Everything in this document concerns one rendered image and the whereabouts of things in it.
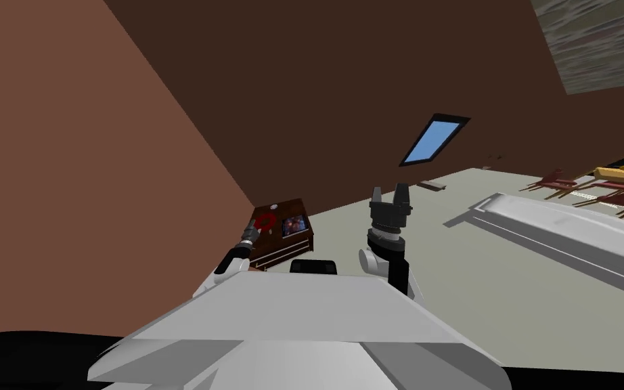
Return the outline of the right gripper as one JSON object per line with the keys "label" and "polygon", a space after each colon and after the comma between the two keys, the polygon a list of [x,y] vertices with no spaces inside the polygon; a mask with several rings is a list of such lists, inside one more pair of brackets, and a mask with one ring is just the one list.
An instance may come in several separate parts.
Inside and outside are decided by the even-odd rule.
{"label": "right gripper", "polygon": [[374,187],[370,200],[371,226],[389,234],[400,234],[407,226],[407,217],[411,215],[409,186],[398,183],[395,186],[393,203],[382,202],[382,190]]}

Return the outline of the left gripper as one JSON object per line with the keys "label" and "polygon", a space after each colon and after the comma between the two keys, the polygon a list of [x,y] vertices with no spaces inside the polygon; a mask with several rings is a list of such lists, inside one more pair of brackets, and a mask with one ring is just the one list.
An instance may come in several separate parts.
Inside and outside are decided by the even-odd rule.
{"label": "left gripper", "polygon": [[252,219],[243,231],[241,242],[245,244],[254,244],[259,238],[261,230],[257,228],[257,221]]}

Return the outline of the dark brown wooden cabinet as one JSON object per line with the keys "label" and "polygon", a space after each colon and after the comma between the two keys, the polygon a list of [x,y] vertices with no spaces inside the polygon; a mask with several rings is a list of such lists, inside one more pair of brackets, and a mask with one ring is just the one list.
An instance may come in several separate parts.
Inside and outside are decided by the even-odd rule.
{"label": "dark brown wooden cabinet", "polygon": [[[292,236],[282,236],[285,218],[304,215],[309,229]],[[313,250],[313,230],[303,201],[300,198],[254,208],[251,215],[261,230],[253,244],[250,266],[265,271],[297,255]]]}

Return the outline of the black-framed blue window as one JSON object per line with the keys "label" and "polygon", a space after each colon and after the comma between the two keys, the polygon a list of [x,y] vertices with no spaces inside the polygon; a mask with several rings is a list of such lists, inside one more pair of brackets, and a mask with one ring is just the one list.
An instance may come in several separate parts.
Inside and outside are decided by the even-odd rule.
{"label": "black-framed blue window", "polygon": [[466,126],[470,118],[435,113],[411,145],[399,167],[433,161],[447,144]]}

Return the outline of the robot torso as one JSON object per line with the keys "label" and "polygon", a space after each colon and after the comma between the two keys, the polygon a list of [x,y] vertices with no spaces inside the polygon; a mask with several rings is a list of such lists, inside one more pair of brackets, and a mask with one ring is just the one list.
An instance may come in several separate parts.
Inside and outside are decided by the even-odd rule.
{"label": "robot torso", "polygon": [[502,364],[375,276],[234,274],[101,354],[107,390],[513,390]]}

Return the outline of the long white furniture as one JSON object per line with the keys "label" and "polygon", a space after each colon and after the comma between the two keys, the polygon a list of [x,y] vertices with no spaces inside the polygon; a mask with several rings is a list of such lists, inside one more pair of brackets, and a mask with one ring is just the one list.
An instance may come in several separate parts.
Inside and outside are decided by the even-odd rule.
{"label": "long white furniture", "polygon": [[495,193],[444,223],[501,236],[624,290],[624,220],[563,204]]}

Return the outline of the dark picture frame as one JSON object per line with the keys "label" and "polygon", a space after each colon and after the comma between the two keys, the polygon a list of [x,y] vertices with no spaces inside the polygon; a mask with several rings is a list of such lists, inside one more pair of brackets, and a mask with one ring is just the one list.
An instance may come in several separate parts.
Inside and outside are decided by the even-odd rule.
{"label": "dark picture frame", "polygon": [[299,234],[301,232],[305,232],[308,229],[309,229],[309,226],[304,215],[288,217],[288,218],[283,219],[282,221],[283,238],[286,238],[286,236],[292,236],[295,234]]}

